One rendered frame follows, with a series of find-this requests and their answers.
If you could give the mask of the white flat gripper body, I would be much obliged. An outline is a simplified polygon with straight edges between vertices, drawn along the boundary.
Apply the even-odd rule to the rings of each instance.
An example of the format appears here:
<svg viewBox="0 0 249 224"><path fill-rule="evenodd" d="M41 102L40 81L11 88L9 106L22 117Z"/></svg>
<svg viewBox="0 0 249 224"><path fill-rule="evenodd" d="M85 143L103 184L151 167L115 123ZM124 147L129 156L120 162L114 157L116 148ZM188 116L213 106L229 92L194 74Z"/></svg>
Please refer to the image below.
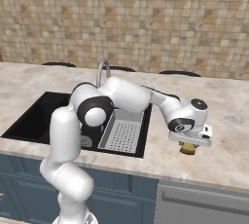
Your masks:
<svg viewBox="0 0 249 224"><path fill-rule="evenodd" d="M169 139L178 142L188 142L198 146L210 147L212 145L211 137L203 134L196 133L194 136L186 136L182 132L173 132L169 133Z"/></svg>

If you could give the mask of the yellow-brown sponge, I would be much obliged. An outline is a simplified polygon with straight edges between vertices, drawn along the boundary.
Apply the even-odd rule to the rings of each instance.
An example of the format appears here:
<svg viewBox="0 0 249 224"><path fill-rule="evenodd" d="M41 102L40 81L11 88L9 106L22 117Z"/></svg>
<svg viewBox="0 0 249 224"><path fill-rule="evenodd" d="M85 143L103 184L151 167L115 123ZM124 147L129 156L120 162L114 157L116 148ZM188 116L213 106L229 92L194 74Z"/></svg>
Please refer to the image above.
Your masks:
<svg viewBox="0 0 249 224"><path fill-rule="evenodd" d="M184 142L180 148L183 154L193 155L196 152L195 146L192 143Z"/></svg>

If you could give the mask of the grey perforated sink tray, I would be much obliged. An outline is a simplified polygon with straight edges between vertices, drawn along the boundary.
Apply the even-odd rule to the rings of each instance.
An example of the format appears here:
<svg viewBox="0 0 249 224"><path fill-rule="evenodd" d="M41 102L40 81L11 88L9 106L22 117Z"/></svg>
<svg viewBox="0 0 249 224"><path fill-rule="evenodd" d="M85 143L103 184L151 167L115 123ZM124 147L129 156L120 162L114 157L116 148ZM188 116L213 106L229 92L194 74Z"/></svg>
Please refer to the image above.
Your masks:
<svg viewBox="0 0 249 224"><path fill-rule="evenodd" d="M129 113L115 109L101 136L98 148L135 154L144 113Z"/></svg>

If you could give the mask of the black sink basin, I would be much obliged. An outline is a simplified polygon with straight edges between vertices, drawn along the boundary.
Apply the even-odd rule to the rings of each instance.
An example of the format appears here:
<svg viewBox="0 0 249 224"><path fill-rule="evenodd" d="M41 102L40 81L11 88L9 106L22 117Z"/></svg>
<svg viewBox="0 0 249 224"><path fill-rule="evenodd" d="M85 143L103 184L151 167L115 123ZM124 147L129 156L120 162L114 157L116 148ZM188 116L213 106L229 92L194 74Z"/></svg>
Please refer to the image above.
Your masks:
<svg viewBox="0 0 249 224"><path fill-rule="evenodd" d="M50 143L50 122L55 109L69 104L70 95L68 93L45 92L28 110L26 110L18 120L16 120L3 134L2 137L29 141L35 143ZM152 105L141 113L144 113L142 127L139 134L137 149L135 154L114 152L98 148L101 136L109 122L111 115L99 127L81 127L81 149L94 152L116 154L122 156L143 158L146 146L147 132L150 123Z"/></svg>

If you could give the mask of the black stool seat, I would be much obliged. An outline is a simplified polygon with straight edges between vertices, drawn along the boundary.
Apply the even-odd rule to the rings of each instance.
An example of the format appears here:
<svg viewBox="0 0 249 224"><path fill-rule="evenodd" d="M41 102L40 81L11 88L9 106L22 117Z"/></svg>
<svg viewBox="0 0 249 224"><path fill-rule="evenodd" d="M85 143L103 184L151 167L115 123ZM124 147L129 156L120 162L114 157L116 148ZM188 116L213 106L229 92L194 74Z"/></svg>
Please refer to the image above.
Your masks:
<svg viewBox="0 0 249 224"><path fill-rule="evenodd" d="M121 70L125 72L135 72L132 68L129 67L123 67L123 66L110 66L111 70Z"/></svg>
<svg viewBox="0 0 249 224"><path fill-rule="evenodd" d="M58 62L58 61L54 61L54 62L45 62L42 65L47 65L47 66L65 66L65 67L76 67L75 64L70 63L70 62Z"/></svg>
<svg viewBox="0 0 249 224"><path fill-rule="evenodd" d="M189 72L189 71L177 71L177 70L164 70L161 71L159 74L164 74L164 75L183 75L183 76L190 76L190 77L201 77L200 75L194 73L194 72Z"/></svg>

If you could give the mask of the grey dishwasher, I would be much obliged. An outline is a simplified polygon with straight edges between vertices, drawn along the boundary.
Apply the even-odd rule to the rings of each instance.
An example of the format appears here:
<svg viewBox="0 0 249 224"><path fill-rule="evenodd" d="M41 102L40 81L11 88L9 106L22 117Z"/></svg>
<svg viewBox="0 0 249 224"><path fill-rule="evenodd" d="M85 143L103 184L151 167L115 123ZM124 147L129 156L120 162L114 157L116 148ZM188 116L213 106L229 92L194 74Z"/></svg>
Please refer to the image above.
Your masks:
<svg viewBox="0 0 249 224"><path fill-rule="evenodd" d="M249 195L161 180L155 224L249 224Z"/></svg>

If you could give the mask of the blue cupboard door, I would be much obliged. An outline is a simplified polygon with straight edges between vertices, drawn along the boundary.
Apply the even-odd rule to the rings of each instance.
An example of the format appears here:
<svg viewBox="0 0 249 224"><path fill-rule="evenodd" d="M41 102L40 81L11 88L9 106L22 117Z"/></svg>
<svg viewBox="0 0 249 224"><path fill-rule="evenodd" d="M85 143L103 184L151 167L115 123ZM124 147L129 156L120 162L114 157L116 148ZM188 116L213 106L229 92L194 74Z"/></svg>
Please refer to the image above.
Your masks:
<svg viewBox="0 0 249 224"><path fill-rule="evenodd" d="M58 191L39 171L41 161L0 154L0 217L52 224L59 214Z"/></svg>
<svg viewBox="0 0 249 224"><path fill-rule="evenodd" d="M154 224L158 180L93 168L94 180L87 200L99 224Z"/></svg>

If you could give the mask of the grey curved tap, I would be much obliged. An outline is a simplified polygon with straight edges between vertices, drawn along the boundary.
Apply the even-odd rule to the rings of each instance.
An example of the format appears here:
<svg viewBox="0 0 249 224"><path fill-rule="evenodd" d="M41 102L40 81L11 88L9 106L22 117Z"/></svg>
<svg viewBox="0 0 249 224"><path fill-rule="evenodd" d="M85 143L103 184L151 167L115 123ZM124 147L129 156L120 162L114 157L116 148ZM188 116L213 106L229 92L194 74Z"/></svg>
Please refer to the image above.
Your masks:
<svg viewBox="0 0 249 224"><path fill-rule="evenodd" d="M106 77L109 78L111 77L110 73L110 66L108 60L102 60L99 63L98 69L97 69L97 74L96 74L96 86L99 88L101 87L101 74L102 74L102 69L106 69Z"/></svg>

